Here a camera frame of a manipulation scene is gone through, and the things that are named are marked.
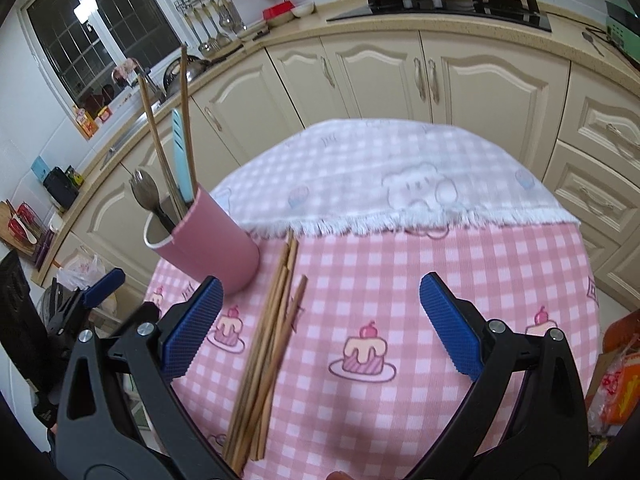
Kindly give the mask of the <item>metal spork dark handle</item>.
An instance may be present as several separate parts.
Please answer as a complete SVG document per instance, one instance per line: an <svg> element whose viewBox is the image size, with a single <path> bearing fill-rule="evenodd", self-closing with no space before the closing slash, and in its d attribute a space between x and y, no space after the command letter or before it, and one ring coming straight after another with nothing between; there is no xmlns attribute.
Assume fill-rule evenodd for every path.
<svg viewBox="0 0 640 480"><path fill-rule="evenodd" d="M138 204L144 210L152 212L166 232L171 233L176 225L160 206L160 193L153 178L146 171L137 169L132 174L129 184Z"/></svg>

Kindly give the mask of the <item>dark kitchen window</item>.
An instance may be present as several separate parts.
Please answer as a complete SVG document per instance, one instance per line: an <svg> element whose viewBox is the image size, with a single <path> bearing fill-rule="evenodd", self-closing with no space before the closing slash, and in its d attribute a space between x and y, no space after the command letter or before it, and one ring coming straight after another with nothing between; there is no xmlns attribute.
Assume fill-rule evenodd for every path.
<svg viewBox="0 0 640 480"><path fill-rule="evenodd" d="M132 58L150 72L179 45L156 0L27 0L22 12L62 95L91 116L136 79L114 81L116 65Z"/></svg>

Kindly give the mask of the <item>orange snack package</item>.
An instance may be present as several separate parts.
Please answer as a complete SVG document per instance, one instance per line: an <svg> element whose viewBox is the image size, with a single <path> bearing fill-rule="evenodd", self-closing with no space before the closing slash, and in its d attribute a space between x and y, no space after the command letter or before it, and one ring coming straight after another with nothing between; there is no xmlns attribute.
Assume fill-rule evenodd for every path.
<svg viewBox="0 0 640 480"><path fill-rule="evenodd" d="M639 405L639 311L605 332L586 397L590 434L606 436L624 426Z"/></svg>

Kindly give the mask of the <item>black knife block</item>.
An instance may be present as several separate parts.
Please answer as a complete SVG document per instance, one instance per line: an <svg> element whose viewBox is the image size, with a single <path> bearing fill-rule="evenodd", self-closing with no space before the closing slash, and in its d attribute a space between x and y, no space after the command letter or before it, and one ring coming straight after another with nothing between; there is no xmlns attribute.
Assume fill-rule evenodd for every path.
<svg viewBox="0 0 640 480"><path fill-rule="evenodd" d="M43 186L63 210L69 210L79 194L76 184L60 167L54 167L49 171L43 180Z"/></svg>

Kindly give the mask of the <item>pink utensil cup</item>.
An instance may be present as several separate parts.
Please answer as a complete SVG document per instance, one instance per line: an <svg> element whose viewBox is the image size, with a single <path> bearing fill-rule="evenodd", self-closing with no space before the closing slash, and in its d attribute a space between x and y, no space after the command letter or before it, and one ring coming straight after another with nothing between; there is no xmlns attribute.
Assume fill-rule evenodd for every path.
<svg viewBox="0 0 640 480"><path fill-rule="evenodd" d="M171 232L150 214L142 238L147 248L192 280L218 278L228 295L250 284L258 270L258 245L205 188L198 189L188 212Z"/></svg>

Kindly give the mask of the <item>wooden chopstick bundle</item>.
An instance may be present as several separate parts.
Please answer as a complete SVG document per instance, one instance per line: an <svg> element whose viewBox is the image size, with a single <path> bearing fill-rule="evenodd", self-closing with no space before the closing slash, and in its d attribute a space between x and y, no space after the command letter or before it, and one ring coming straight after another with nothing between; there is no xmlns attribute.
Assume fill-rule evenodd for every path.
<svg viewBox="0 0 640 480"><path fill-rule="evenodd" d="M293 231L288 229L278 265L273 272L266 302L254 331L250 353L234 402L222 457L237 474L241 473L245 464L242 457L243 440L251 429L256 429L259 426L258 422L250 423L250 416L255 411L262 378L266 376L267 368L274 355L277 338L284 323L288 300L290 300L297 245Z"/></svg>

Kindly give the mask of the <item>light blue knife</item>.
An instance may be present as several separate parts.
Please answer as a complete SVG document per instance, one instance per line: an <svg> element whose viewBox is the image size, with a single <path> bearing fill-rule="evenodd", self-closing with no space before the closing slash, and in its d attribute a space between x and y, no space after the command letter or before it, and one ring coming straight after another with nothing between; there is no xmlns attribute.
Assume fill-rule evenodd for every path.
<svg viewBox="0 0 640 480"><path fill-rule="evenodd" d="M183 201L190 206L194 200L194 189L191 183L191 174L186 157L186 142L184 142L182 130L182 117L175 108L171 111L171 131L174 141L174 164L178 189Z"/></svg>

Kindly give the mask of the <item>loose wooden chopstick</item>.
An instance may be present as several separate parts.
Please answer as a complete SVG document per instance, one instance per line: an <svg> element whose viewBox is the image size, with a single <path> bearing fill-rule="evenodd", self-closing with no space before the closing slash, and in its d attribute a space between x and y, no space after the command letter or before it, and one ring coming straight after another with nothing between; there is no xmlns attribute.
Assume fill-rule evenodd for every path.
<svg viewBox="0 0 640 480"><path fill-rule="evenodd" d="M271 360L267 368L265 376L259 383L259 389L255 396L252 410L250 411L250 419L245 428L245 434L242 435L242 439L235 450L235 454L232 460L232 466L237 474L242 474L244 466L250 456L250 446L252 445L254 434L258 429L258 422L262 420L262 413L265 411L265 405L267 398L273 385L276 383L277 376L279 374L280 365L285 355L288 341L293 333L293 323L296 318L297 311L299 310L300 303L303 300L303 296L308 283L306 275L300 277L298 286L296 288L294 297L286 310L286 318L281 326L281 330L276 339Z"/></svg>

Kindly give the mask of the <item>pink checkered tablecloth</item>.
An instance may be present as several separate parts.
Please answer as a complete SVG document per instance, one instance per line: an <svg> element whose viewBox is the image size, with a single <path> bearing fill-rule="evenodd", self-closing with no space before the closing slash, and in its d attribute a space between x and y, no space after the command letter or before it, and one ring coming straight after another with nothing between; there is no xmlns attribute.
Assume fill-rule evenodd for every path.
<svg viewBox="0 0 640 480"><path fill-rule="evenodd" d="M274 388L266 455L244 466L244 478L341 470L400 479L419 463L471 385L420 304L432 271L518 333L562 330L590 382L598 304L576 226L305 237L295 274L307 287Z"/></svg>

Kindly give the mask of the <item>hanging utensil rack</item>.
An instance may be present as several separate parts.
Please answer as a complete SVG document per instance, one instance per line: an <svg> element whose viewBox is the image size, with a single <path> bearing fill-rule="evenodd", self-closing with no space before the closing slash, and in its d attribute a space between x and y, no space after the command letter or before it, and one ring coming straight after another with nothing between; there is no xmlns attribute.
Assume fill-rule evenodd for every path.
<svg viewBox="0 0 640 480"><path fill-rule="evenodd" d="M245 23L233 0L175 0L174 6L193 36L203 58L225 58L239 47Z"/></svg>

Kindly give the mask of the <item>cream lower cabinets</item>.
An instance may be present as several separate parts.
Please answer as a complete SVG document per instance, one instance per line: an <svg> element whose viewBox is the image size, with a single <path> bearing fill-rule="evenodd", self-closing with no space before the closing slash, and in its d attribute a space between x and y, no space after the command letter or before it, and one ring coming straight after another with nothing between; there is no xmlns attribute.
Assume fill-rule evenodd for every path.
<svg viewBox="0 0 640 480"><path fill-rule="evenodd" d="M582 224L600 289L637 309L639 72L568 18L551 28L441 16L288 23L191 84L198 180L212 188L327 119L465 128L550 188Z"/></svg>

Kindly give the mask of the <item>red container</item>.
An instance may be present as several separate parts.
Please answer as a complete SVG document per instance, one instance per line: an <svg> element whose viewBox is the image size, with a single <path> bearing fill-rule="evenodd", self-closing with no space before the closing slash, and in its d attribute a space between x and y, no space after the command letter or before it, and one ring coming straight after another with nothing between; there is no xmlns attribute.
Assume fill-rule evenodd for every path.
<svg viewBox="0 0 640 480"><path fill-rule="evenodd" d="M271 21L278 18L280 15L287 14L294 9L294 4L290 0L284 0L274 6L262 11L262 18L265 21Z"/></svg>

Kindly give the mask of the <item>white bowl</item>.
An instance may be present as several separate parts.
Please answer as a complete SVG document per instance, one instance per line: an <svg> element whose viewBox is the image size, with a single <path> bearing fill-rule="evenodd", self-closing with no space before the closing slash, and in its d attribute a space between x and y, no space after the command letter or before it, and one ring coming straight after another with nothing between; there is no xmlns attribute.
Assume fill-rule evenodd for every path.
<svg viewBox="0 0 640 480"><path fill-rule="evenodd" d="M308 2L301 4L300 6L294 6L291 12L296 18L306 18L306 16L313 14L314 10L316 10L314 3Z"/></svg>

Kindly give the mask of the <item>metal spoon on counter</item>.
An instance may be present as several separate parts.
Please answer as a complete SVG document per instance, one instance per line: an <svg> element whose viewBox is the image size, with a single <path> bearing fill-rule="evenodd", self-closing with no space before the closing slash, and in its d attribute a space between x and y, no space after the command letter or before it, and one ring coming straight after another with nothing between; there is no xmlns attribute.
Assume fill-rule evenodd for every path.
<svg viewBox="0 0 640 480"><path fill-rule="evenodd" d="M588 32L588 30L583 30L582 31L582 38L584 38L587 42L589 42L591 44L591 47L593 47L593 49L596 50L598 55L603 56L603 52L597 46L596 42L594 41L593 36L590 34L590 32Z"/></svg>

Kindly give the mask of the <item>black gas stove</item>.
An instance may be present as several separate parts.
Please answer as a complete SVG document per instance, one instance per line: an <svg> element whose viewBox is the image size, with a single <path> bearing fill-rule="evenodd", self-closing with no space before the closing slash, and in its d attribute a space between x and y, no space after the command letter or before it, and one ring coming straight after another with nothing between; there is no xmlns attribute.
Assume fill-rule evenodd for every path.
<svg viewBox="0 0 640 480"><path fill-rule="evenodd" d="M367 0L365 6L329 18L330 22L399 14L448 14L491 18L552 32L537 0Z"/></svg>

